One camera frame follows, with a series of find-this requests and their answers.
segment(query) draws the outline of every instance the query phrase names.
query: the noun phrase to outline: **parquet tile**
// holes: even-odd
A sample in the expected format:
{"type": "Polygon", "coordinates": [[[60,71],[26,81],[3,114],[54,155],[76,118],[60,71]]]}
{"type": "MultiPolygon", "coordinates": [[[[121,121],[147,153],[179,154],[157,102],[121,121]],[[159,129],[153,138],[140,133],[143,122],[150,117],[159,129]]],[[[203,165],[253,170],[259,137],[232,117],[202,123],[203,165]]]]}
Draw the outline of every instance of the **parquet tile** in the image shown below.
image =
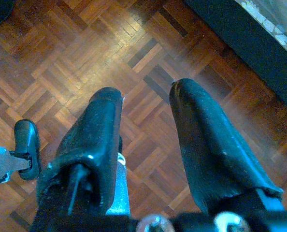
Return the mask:
{"type": "MultiPolygon", "coordinates": [[[[121,121],[132,215],[198,211],[169,106],[173,81],[192,78],[222,106],[287,208],[287,107],[182,0],[18,0],[0,25],[0,145],[13,127],[39,128],[42,164],[91,95],[125,96],[121,121]]],[[[36,180],[0,185],[0,231],[28,231],[36,180]]]]}

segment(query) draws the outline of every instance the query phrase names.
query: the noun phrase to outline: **wooden parquet floor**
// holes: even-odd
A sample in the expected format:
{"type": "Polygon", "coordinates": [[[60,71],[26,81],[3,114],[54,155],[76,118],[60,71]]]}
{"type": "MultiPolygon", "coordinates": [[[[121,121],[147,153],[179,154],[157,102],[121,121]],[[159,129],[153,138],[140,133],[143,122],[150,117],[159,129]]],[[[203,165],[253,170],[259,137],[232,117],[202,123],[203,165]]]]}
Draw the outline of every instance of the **wooden parquet floor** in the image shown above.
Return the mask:
{"type": "MultiPolygon", "coordinates": [[[[287,208],[287,107],[182,0],[17,0],[0,25],[0,145],[14,149],[15,122],[32,119],[45,166],[91,95],[118,88],[132,215],[197,211],[168,100],[185,77],[220,103],[287,208]]],[[[0,185],[0,231],[29,230],[35,187],[17,174],[0,185]]]]}

